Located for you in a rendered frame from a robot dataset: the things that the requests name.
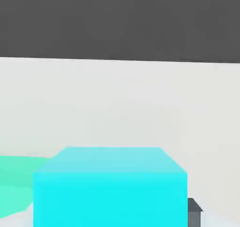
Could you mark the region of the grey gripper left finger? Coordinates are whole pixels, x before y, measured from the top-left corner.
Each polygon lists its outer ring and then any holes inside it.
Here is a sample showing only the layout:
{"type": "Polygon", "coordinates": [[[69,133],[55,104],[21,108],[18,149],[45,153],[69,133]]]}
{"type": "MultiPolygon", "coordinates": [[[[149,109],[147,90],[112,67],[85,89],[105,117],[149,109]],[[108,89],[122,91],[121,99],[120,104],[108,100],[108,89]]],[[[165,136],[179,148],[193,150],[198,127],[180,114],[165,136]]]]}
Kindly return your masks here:
{"type": "Polygon", "coordinates": [[[25,211],[1,218],[0,227],[33,227],[33,203],[25,211]]]}

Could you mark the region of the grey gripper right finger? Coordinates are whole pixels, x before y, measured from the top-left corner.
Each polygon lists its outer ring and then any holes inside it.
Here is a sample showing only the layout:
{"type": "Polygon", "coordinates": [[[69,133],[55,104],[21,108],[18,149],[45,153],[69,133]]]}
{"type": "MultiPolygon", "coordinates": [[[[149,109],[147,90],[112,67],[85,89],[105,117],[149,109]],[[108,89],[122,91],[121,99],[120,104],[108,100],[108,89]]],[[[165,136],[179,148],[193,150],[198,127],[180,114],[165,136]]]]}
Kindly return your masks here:
{"type": "Polygon", "coordinates": [[[194,198],[188,198],[187,227],[240,227],[210,212],[203,210],[194,198]]]}

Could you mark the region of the small cyan cube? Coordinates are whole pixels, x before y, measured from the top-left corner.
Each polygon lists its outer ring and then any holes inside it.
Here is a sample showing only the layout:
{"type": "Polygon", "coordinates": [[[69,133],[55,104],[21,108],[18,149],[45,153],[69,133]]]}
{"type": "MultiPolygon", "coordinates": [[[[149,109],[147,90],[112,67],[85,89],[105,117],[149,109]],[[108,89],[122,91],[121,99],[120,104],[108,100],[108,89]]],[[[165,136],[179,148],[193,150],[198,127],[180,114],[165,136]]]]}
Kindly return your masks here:
{"type": "Polygon", "coordinates": [[[33,227],[188,227],[187,207],[159,147],[67,147],[33,175],[33,227]]]}

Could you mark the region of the small mint green cube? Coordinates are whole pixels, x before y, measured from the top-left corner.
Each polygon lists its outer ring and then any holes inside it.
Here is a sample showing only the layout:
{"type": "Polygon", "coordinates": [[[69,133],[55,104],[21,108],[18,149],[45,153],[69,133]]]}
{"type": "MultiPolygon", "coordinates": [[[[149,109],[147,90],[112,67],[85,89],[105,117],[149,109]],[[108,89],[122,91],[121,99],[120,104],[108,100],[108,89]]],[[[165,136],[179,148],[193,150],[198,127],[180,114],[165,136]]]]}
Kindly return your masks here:
{"type": "Polygon", "coordinates": [[[19,212],[32,215],[33,175],[50,159],[0,156],[0,219],[19,212]]]}

